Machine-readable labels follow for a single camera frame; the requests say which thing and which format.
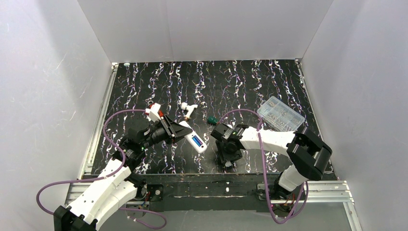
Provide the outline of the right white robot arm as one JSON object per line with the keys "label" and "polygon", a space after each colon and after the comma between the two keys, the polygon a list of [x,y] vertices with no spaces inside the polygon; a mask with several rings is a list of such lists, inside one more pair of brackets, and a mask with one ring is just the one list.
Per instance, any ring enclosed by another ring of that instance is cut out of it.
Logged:
{"label": "right white robot arm", "polygon": [[291,166],[275,180],[274,191],[292,192],[307,180],[320,181],[332,155],[332,149],[307,127],[296,131],[272,131],[248,125],[235,128],[218,123],[211,132],[224,164],[234,162],[242,150],[263,150],[287,156]]}

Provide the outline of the blue battery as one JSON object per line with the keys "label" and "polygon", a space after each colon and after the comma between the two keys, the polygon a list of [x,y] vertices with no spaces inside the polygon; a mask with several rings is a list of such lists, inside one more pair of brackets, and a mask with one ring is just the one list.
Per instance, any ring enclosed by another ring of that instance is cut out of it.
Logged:
{"label": "blue battery", "polygon": [[197,146],[199,147],[203,147],[203,142],[201,141],[201,139],[197,136],[192,136],[192,140],[196,143]]}

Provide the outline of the white remote control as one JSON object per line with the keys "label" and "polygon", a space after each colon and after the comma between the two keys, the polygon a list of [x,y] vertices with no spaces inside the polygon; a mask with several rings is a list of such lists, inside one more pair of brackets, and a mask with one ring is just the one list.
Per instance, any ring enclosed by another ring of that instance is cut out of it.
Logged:
{"label": "white remote control", "polygon": [[195,132],[195,130],[188,124],[187,121],[181,121],[180,125],[190,128],[191,133],[185,135],[184,138],[189,142],[189,144],[194,148],[198,154],[203,154],[207,149],[207,144],[203,139]]}

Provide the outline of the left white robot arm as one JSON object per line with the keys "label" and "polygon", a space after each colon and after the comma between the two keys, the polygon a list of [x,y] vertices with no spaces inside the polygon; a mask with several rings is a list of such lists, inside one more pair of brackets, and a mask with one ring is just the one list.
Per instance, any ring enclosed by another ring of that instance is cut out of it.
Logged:
{"label": "left white robot arm", "polygon": [[140,184],[131,174],[141,164],[145,150],[158,143],[176,143],[193,132],[185,122],[176,123],[164,115],[142,130],[130,128],[119,150],[109,160],[98,180],[66,207],[53,213],[56,231],[97,231],[129,200],[137,196]]}

